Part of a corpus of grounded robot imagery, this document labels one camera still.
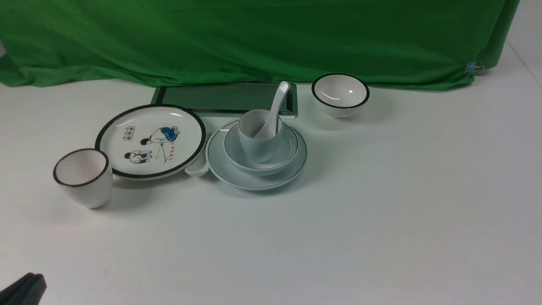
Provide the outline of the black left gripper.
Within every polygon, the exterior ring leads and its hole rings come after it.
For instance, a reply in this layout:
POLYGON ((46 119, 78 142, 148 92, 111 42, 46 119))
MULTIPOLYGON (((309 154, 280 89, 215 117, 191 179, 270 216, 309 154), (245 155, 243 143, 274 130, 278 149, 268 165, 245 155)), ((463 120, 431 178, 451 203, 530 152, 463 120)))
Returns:
POLYGON ((29 272, 0 292, 2 305, 38 305, 47 289, 42 274, 29 272))

